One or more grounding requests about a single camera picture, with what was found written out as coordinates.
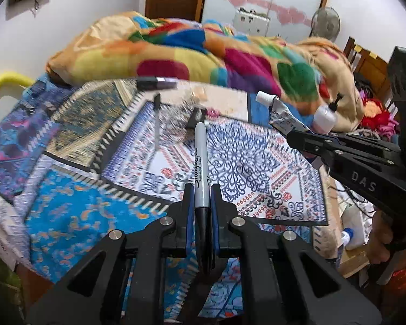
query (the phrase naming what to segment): fan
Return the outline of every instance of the fan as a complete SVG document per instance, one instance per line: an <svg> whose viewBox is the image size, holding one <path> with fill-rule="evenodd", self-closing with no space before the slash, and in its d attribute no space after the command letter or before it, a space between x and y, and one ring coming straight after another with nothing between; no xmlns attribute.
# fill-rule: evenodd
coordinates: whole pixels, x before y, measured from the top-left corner
<svg viewBox="0 0 406 325"><path fill-rule="evenodd" d="M340 16L332 7L319 8L311 20L311 33L330 41L336 40L340 32Z"/></svg>

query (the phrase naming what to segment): white wall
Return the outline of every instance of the white wall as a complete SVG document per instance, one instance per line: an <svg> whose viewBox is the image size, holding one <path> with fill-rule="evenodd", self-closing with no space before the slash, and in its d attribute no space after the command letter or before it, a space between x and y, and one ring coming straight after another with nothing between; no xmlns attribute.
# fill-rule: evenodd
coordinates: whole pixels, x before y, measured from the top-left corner
<svg viewBox="0 0 406 325"><path fill-rule="evenodd" d="M328 0L341 19L336 44L344 49L349 36L385 61L395 46L406 47L406 8L400 0Z"/></svg>
<svg viewBox="0 0 406 325"><path fill-rule="evenodd" d="M0 5L0 73L7 70L37 78L47 59L100 17L139 10L140 0L40 0L36 17L28 9L33 1L12 8ZM9 97L0 105L0 118Z"/></svg>

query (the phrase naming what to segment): finger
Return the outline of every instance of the finger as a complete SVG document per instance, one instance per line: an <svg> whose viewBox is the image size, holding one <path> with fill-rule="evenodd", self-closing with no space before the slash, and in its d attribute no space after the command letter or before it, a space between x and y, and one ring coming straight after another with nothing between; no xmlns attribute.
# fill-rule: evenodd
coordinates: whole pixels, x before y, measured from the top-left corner
<svg viewBox="0 0 406 325"><path fill-rule="evenodd" d="M372 219L373 231L380 242L389 244L393 239L393 232L391 227L382 218L382 214L381 211L375 212Z"/></svg>
<svg viewBox="0 0 406 325"><path fill-rule="evenodd" d="M366 253L371 264L380 264L390 258L389 250L385 248L373 231L371 231L368 239Z"/></svg>

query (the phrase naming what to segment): gray marker barrel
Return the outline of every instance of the gray marker barrel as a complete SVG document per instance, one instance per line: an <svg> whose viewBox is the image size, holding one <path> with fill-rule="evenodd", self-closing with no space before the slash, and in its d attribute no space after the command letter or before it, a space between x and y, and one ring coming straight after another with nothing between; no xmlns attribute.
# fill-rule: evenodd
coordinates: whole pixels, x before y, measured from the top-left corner
<svg viewBox="0 0 406 325"><path fill-rule="evenodd" d="M207 161L207 135L203 122L196 125L194 156L195 208L209 207L209 166Z"/></svg>

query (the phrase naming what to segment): white tube cap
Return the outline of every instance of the white tube cap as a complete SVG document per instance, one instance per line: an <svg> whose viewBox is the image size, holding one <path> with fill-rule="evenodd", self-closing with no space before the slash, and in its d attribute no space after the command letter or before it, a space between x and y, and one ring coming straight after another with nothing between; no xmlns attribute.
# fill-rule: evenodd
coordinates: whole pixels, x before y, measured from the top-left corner
<svg viewBox="0 0 406 325"><path fill-rule="evenodd" d="M272 105L274 98L275 98L275 95L271 95L271 94L267 94L262 91L259 91L256 96L256 101L262 105L265 105L266 107L269 107Z"/></svg>

